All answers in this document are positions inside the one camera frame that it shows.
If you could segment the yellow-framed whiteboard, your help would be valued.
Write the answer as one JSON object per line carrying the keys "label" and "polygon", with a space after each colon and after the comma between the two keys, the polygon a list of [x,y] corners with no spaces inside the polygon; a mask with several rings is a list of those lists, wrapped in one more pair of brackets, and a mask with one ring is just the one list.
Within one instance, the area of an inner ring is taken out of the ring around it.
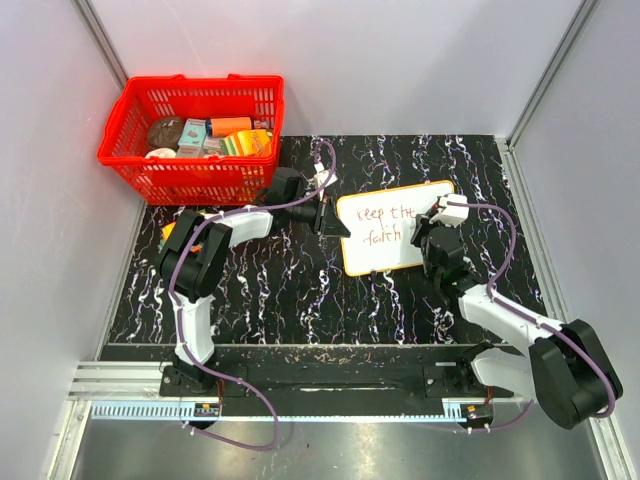
{"label": "yellow-framed whiteboard", "polygon": [[420,249],[411,244],[415,217],[453,191],[446,180],[339,198],[338,218],[350,231],[341,240],[345,273],[356,277],[420,265]]}

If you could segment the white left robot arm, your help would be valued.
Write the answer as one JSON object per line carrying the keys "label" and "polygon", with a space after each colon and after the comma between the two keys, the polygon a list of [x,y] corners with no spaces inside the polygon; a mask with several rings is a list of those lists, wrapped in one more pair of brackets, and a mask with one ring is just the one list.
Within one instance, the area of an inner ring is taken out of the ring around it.
{"label": "white left robot arm", "polygon": [[253,204],[213,216],[194,210],[180,214],[158,260],[177,332],[171,365],[163,374],[166,383],[182,384],[199,396],[215,387],[217,373],[206,364],[215,351],[211,302],[231,248],[265,238],[289,222],[306,224],[319,236],[351,236],[338,218],[334,202],[322,192],[331,183],[332,174],[321,170],[316,177],[320,183],[306,196],[302,175],[280,167]]}

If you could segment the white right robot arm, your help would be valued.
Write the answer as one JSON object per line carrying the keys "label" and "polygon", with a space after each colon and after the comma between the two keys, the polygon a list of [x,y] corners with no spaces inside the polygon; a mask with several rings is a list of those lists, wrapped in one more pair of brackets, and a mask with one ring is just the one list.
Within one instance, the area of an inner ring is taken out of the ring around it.
{"label": "white right robot arm", "polygon": [[411,243],[420,250],[426,279],[450,312],[515,351],[473,348],[454,373],[458,390],[468,396],[487,387],[517,393],[564,429],[610,416],[623,386],[594,328],[537,314],[481,282],[464,260],[459,222],[437,211],[417,216]]}

